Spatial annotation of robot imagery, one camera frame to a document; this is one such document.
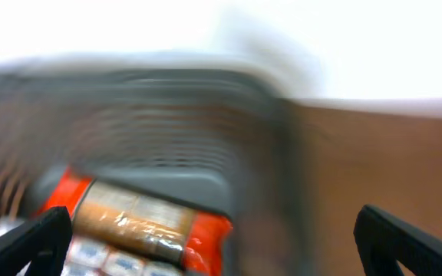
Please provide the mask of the orange spaghetti packet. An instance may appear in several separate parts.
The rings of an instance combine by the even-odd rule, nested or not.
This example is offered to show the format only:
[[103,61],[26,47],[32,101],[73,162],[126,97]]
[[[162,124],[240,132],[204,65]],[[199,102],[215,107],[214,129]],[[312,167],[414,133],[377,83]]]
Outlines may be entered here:
[[77,232],[204,275],[223,273],[228,218],[64,171],[41,208],[64,206]]

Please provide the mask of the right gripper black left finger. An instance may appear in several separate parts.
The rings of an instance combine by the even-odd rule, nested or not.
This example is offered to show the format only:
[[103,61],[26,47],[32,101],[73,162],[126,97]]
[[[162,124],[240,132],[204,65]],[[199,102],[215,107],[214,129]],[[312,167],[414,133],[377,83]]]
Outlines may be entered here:
[[53,207],[0,236],[0,275],[59,276],[72,239],[64,206]]

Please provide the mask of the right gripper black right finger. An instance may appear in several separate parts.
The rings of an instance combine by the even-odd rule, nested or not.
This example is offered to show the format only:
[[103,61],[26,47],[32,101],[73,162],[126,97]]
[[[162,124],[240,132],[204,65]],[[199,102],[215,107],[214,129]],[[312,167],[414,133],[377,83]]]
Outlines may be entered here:
[[364,205],[354,227],[367,276],[442,275],[442,241],[373,205]]

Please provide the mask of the clear bag of tissue packs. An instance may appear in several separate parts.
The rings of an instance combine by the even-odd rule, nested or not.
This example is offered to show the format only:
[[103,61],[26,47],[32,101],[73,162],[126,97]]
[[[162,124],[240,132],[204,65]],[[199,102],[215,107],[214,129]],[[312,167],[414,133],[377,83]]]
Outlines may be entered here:
[[[0,237],[26,222],[24,218],[0,217]],[[101,241],[75,235],[70,240],[60,274],[181,276],[185,272],[173,264],[132,255]]]

